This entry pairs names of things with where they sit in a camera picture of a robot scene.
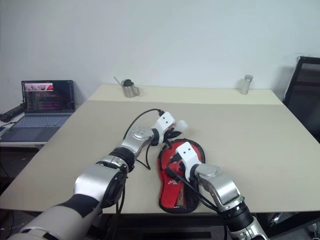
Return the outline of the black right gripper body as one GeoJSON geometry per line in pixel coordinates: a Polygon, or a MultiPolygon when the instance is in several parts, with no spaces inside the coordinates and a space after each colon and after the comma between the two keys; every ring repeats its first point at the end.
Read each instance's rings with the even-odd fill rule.
{"type": "Polygon", "coordinates": [[[185,176],[185,165],[179,153],[176,153],[170,160],[170,169],[182,177],[185,176]]]}

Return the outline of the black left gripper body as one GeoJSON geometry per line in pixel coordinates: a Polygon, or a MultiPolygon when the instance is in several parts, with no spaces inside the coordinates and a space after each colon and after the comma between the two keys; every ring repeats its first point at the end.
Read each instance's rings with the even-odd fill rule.
{"type": "Polygon", "coordinates": [[[166,145],[171,145],[171,139],[174,139],[176,136],[176,131],[174,131],[173,129],[167,130],[163,136],[163,143],[165,143],[166,145]]]}

